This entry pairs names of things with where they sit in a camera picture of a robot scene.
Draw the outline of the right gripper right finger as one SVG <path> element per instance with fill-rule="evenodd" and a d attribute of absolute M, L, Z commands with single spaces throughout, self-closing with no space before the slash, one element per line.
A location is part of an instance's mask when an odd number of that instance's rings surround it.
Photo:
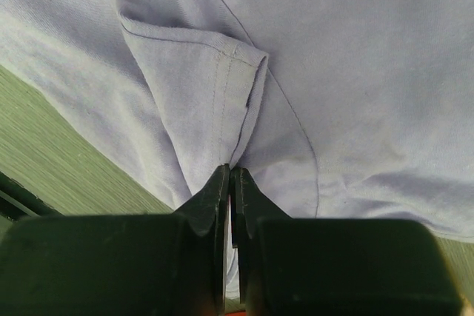
<path fill-rule="evenodd" d="M 291 218 L 230 174 L 240 300 L 249 315 L 459 315 L 434 236 L 404 219 Z"/>

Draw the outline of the purple t shirt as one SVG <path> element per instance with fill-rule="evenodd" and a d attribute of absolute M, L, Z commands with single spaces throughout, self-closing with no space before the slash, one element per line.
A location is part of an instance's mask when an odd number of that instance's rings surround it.
<path fill-rule="evenodd" d="M 172 209 L 228 164 L 473 241 L 473 0 L 1 0 L 1 65 Z"/>

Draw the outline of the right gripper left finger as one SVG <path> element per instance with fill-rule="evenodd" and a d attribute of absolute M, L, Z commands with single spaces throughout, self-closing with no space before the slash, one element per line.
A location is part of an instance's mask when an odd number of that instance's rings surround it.
<path fill-rule="evenodd" d="M 222 315 L 228 165 L 170 214 L 25 218 L 1 242 L 3 315 Z"/>

